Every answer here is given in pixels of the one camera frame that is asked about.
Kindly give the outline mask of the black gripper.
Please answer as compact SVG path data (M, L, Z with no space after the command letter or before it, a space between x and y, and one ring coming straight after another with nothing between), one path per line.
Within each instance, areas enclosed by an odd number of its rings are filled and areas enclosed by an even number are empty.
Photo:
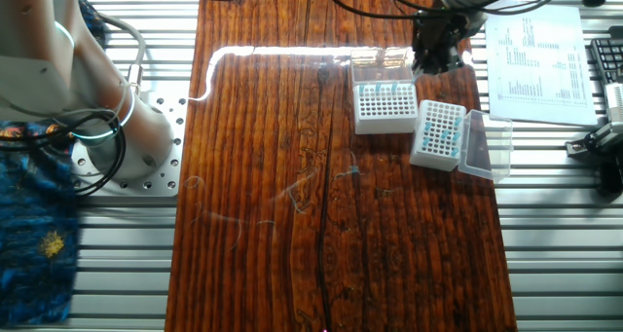
M414 22L413 71L415 74L446 73L463 67L463 60L456 45L473 36L482 27L480 11L466 11L434 15L422 12ZM429 49L435 51L434 61Z

